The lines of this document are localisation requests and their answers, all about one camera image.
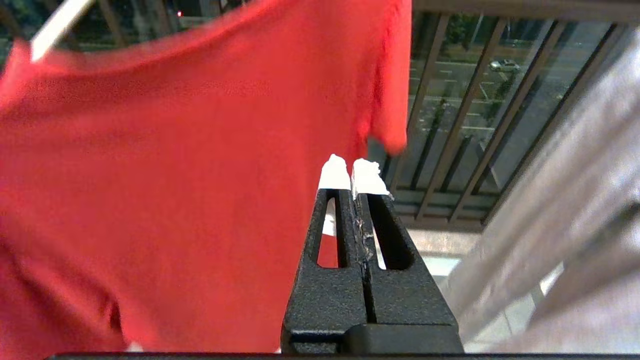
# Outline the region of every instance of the clothes hanger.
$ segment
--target clothes hanger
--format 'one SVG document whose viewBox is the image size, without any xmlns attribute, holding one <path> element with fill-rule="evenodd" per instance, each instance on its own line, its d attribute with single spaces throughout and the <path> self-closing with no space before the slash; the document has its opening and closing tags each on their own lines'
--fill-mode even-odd
<svg viewBox="0 0 640 360">
<path fill-rule="evenodd" d="M 31 62 L 45 56 L 84 15 L 94 0 L 64 0 L 31 39 Z"/>
</svg>

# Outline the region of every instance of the gray fabric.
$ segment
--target gray fabric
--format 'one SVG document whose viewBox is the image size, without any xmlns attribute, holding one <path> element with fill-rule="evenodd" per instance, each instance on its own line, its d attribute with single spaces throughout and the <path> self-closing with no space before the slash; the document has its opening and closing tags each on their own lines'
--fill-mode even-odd
<svg viewBox="0 0 640 360">
<path fill-rule="evenodd" d="M 507 305 L 530 292 L 560 262 L 570 263 L 583 256 L 608 224 L 637 203 L 639 189 L 640 42 L 636 34 L 618 62 L 589 90 L 547 142 L 487 225 L 481 240 L 444 284 L 443 295 L 458 319 L 463 341 L 471 340 Z M 629 220 L 622 228 L 635 229 L 634 222 Z M 629 283 L 618 280 L 618 276 L 638 269 L 635 262 L 638 253 L 630 255 L 632 260 L 620 262 L 616 254 L 611 252 L 611 258 L 593 262 L 593 266 L 600 266 L 599 270 L 615 274 L 602 279 L 599 286 L 632 291 L 640 298 L 640 291 L 634 287 L 638 285 L 635 277 L 628 275 Z M 627 266 L 624 271 L 617 267 L 621 264 Z M 574 271 L 564 275 L 561 283 L 571 282 L 571 274 Z M 523 336 L 532 336 L 529 340 L 537 344 L 536 349 L 548 345 L 549 351 L 566 348 L 579 351 L 581 337 L 565 334 L 568 330 L 560 327 L 558 319 L 567 321 L 568 317 L 573 320 L 570 323 L 580 323 L 585 311 L 607 311 L 599 307 L 605 302 L 599 303 L 598 299 L 606 297 L 601 292 L 579 287 L 572 291 L 574 295 L 566 301 L 574 304 L 565 304 L 565 300 L 553 306 L 550 303 L 547 315 L 551 319 L 534 315 L 539 323 Z M 583 297 L 589 292 L 593 299 Z M 640 324 L 631 320 L 637 319 L 640 306 L 619 310 L 629 315 L 629 326 L 640 329 Z M 541 324 L 556 326 L 547 328 L 548 332 L 558 331 L 551 338 L 572 337 L 573 340 L 567 340 L 573 341 L 572 347 L 545 342 L 540 337 L 545 332 L 539 328 Z M 601 329 L 600 336 L 615 337 L 617 333 Z M 527 340 L 513 341 L 502 348 L 532 349 L 533 345 L 524 346 Z"/>
</svg>

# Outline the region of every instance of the car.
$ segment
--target car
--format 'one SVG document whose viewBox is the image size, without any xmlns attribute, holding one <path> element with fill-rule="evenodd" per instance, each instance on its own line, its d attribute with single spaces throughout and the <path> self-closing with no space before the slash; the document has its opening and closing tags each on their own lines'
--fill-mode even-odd
<svg viewBox="0 0 640 360">
<path fill-rule="evenodd" d="M 513 60 L 496 60 L 489 64 L 489 68 L 493 71 L 502 72 L 517 72 L 520 70 L 520 66 Z"/>
</svg>

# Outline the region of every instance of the red fabric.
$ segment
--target red fabric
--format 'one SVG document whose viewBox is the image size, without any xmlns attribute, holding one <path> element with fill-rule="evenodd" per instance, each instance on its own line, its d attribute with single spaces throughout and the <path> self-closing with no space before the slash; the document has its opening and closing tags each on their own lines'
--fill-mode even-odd
<svg viewBox="0 0 640 360">
<path fill-rule="evenodd" d="M 404 146 L 410 0 L 255 1 L 0 83 L 0 357 L 272 352 L 322 164 Z"/>
</svg>

